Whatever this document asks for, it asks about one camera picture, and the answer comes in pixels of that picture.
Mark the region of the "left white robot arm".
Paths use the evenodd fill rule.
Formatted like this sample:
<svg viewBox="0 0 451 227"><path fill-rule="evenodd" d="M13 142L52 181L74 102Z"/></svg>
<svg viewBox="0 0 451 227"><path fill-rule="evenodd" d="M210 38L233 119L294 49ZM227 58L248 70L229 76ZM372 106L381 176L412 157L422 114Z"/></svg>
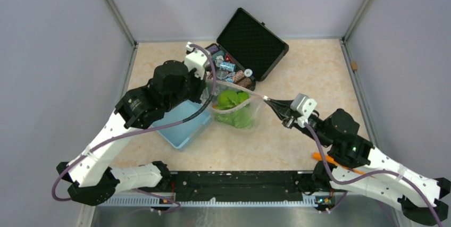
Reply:
<svg viewBox="0 0 451 227"><path fill-rule="evenodd" d="M155 68L147 84L128 90L86 148L58 164L57 179L70 184L68 200L97 206L123 191L167 190L171 173L161 161L128 168L111 163L134 136L156 131L154 123L181 103L199 103L209 69L208 60L169 60Z"/></svg>

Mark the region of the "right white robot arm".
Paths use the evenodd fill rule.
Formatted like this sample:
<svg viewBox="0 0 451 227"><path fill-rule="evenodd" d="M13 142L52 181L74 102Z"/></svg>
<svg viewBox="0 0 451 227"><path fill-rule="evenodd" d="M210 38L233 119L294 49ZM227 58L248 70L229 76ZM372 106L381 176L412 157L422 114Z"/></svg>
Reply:
<svg viewBox="0 0 451 227"><path fill-rule="evenodd" d="M316 101L305 95L263 100L284 127L296 128L315 141L320 151L312 176L315 189L360 194L426 226L442 226L448 218L449 207L443 198L450 193L450 181L427 178L390 158L358 134L360 125L344 109L321 119Z"/></svg>

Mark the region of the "clear zip top bag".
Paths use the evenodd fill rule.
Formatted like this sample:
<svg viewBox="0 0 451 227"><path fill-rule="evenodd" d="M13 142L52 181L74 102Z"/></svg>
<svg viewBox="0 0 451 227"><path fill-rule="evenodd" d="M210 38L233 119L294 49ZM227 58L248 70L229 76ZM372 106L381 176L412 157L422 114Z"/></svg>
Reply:
<svg viewBox="0 0 451 227"><path fill-rule="evenodd" d="M266 96L231 82L206 80L202 102L212 97L207 110L215 122L237 130L253 130L260 124Z"/></svg>

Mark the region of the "green napa cabbage toy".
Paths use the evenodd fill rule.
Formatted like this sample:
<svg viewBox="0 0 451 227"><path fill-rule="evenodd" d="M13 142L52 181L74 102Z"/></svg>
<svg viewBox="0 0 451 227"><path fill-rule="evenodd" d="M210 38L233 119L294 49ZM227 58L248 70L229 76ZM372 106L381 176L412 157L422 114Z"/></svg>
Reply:
<svg viewBox="0 0 451 227"><path fill-rule="evenodd" d="M213 108L218 111L231 110L227 113L214 112L214 119L237 129L249 129L254 125L252 110L248 104L242 105L250 99L248 92L227 90L221 92L216 98Z"/></svg>

